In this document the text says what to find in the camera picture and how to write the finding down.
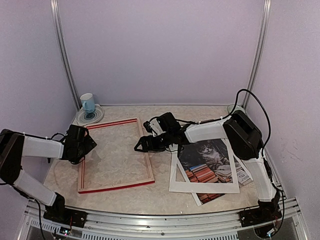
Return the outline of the red wooden picture frame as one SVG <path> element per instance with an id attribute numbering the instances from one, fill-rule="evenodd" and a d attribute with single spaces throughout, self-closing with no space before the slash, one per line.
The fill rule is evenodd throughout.
<path id="1" fill-rule="evenodd" d="M 78 171 L 79 194 L 90 194 L 153 184 L 149 155 L 134 150 L 143 135 L 137 117 L 88 125 L 97 146 Z"/>

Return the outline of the white photo mat board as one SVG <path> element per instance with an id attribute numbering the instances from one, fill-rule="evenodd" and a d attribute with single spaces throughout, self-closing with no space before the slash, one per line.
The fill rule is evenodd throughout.
<path id="1" fill-rule="evenodd" d="M 171 167 L 169 178 L 169 191 L 178 193 L 209 193 L 209 194 L 237 194 L 240 192 L 238 177 L 236 172 L 236 165 L 234 161 L 233 151 L 228 139 L 222 138 L 222 143 L 226 145 L 228 157 L 231 158 L 231 176 L 232 183 L 204 183 L 204 182 L 191 182 L 187 173 L 180 170 L 185 182 L 177 181 L 177 167 L 181 167 L 178 158 L 178 145 L 170 147 L 171 151 Z"/>

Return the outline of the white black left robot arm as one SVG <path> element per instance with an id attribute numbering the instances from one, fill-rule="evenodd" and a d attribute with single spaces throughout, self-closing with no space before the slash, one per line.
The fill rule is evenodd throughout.
<path id="1" fill-rule="evenodd" d="M 86 127 L 70 125 L 61 139 L 3 129 L 0 132 L 0 179 L 5 185 L 26 194 L 47 207 L 57 221 L 70 218 L 63 198 L 46 187 L 24 168 L 25 160 L 61 160 L 79 164 L 97 146 Z"/>

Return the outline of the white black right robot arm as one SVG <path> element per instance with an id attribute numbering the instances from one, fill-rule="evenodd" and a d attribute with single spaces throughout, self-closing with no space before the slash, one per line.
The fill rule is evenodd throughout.
<path id="1" fill-rule="evenodd" d="M 156 116 L 155 120 L 162 132 L 153 135 L 154 130 L 146 121 L 144 127 L 149 135 L 138 140 L 135 151 L 161 152 L 173 144 L 189 145 L 213 139 L 214 135 L 219 134 L 229 140 L 233 153 L 243 161 L 253 177 L 259 205 L 256 218 L 266 222 L 275 214 L 275 208 L 284 195 L 275 186 L 272 169 L 265 158 L 267 143 L 263 141 L 259 128 L 243 111 L 233 107 L 226 116 L 198 122 L 185 120 L 183 125 L 171 112 Z"/>

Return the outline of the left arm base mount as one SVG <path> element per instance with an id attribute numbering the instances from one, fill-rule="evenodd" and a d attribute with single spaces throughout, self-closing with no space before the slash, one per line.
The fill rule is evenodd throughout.
<path id="1" fill-rule="evenodd" d="M 65 198 L 59 193 L 55 195 L 53 204 L 45 205 L 43 218 L 70 227 L 84 228 L 88 214 L 85 211 L 67 208 Z"/>

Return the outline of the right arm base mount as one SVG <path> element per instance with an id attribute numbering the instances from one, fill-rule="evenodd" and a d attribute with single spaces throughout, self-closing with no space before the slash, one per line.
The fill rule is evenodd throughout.
<path id="1" fill-rule="evenodd" d="M 280 219 L 283 216 L 279 206 L 280 197 L 280 191 L 276 190 L 275 196 L 270 202 L 259 200 L 257 208 L 240 211 L 238 215 L 241 226 L 249 227 Z"/>

